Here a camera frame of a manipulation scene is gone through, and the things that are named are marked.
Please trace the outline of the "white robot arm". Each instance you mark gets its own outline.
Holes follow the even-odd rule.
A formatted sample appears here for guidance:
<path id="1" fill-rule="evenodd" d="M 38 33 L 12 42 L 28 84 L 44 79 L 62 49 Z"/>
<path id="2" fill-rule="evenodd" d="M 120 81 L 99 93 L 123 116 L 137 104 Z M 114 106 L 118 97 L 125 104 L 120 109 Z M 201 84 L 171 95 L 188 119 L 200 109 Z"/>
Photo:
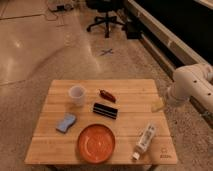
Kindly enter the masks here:
<path id="1" fill-rule="evenodd" d="M 213 111 L 213 67 L 198 63 L 177 68 L 173 73 L 174 82 L 165 93 L 166 103 L 180 106 L 190 97 L 197 99 L 207 110 Z"/>

